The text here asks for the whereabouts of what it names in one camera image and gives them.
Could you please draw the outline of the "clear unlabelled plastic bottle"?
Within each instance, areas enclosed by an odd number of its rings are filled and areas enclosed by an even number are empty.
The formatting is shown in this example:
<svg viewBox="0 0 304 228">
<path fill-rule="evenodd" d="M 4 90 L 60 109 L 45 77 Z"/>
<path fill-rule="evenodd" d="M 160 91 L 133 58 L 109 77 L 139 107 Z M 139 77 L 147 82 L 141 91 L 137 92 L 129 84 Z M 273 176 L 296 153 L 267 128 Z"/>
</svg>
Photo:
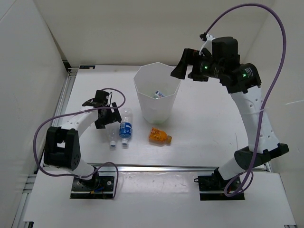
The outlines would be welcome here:
<svg viewBox="0 0 304 228">
<path fill-rule="evenodd" d="M 111 149 L 116 148 L 117 144 L 117 125 L 112 123 L 106 126 L 107 136 Z"/>
</svg>

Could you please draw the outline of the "blue label clear bottle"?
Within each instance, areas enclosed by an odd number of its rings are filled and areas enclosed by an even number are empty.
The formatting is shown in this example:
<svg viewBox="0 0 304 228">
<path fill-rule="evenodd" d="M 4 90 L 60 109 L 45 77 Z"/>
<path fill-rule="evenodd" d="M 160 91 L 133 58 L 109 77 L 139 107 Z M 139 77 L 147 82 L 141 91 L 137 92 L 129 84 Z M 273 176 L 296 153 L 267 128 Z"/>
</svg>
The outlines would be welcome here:
<svg viewBox="0 0 304 228">
<path fill-rule="evenodd" d="M 119 137 L 123 147 L 127 147 L 133 133 L 133 112 L 130 108 L 121 111 L 122 121 L 119 125 Z"/>
</svg>

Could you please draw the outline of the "white label clear bottle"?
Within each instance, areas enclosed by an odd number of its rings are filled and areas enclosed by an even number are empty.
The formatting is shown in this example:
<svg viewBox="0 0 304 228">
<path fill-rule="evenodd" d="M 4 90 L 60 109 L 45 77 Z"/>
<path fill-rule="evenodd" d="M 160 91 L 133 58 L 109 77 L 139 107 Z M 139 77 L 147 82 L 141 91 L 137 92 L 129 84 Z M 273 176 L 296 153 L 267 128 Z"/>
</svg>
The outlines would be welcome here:
<svg viewBox="0 0 304 228">
<path fill-rule="evenodd" d="M 161 91 L 156 91 L 154 94 L 153 94 L 153 98 L 154 99 L 160 99 L 160 98 L 163 98 L 165 97 L 165 95 L 161 92 Z"/>
</svg>

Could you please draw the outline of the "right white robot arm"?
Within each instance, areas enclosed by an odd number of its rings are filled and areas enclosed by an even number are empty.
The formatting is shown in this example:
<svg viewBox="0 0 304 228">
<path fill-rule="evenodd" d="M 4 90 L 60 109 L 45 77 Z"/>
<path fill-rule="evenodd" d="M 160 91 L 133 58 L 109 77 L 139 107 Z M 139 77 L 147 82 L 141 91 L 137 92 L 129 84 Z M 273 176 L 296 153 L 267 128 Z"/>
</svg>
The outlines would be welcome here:
<svg viewBox="0 0 304 228">
<path fill-rule="evenodd" d="M 197 178 L 203 190 L 224 190 L 235 176 L 288 153 L 288 145 L 279 142 L 264 111 L 258 70 L 251 63 L 240 63 L 237 48 L 215 48 L 212 52 L 204 48 L 202 54 L 186 48 L 171 76 L 193 81 L 218 79 L 237 105 L 247 133 L 247 147 L 235 151 L 234 157 L 211 176 Z"/>
</svg>

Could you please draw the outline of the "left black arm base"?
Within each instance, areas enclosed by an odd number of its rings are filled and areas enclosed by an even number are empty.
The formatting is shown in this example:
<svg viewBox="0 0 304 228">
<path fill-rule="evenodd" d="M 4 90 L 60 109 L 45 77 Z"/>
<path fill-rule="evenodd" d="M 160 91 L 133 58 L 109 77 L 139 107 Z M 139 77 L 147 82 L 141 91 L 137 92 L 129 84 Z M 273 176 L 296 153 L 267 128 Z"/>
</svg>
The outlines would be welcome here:
<svg viewBox="0 0 304 228">
<path fill-rule="evenodd" d="M 95 179 L 83 180 L 74 178 L 71 186 L 70 199 L 80 200 L 112 200 L 114 198 L 115 176 L 103 175 L 101 172 Z"/>
</svg>

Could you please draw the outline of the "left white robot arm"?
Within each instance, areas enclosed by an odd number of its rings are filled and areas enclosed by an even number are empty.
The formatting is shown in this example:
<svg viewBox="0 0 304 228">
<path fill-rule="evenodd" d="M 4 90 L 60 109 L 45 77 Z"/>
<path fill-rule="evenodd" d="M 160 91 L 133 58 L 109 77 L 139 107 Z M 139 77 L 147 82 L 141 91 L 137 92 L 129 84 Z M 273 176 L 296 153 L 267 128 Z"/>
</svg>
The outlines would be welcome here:
<svg viewBox="0 0 304 228">
<path fill-rule="evenodd" d="M 87 111 L 86 106 L 94 107 L 95 110 Z M 100 179 L 97 168 L 81 158 L 79 138 L 93 123 L 96 129 L 104 129 L 106 125 L 121 122 L 121 120 L 115 102 L 104 106 L 101 103 L 86 101 L 79 114 L 75 114 L 59 127 L 49 127 L 44 163 L 68 171 L 89 190 L 98 189 Z"/>
</svg>

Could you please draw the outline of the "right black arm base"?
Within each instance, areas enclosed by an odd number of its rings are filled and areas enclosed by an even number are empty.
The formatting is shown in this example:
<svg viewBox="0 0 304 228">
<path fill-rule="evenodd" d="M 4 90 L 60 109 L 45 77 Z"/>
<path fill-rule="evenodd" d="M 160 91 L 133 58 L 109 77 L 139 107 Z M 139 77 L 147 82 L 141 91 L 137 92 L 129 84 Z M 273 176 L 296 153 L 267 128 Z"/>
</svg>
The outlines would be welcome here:
<svg viewBox="0 0 304 228">
<path fill-rule="evenodd" d="M 245 200 L 244 193 L 227 197 L 224 194 L 226 183 L 223 186 L 215 184 L 211 175 L 198 175 L 193 181 L 199 186 L 200 201 Z"/>
</svg>

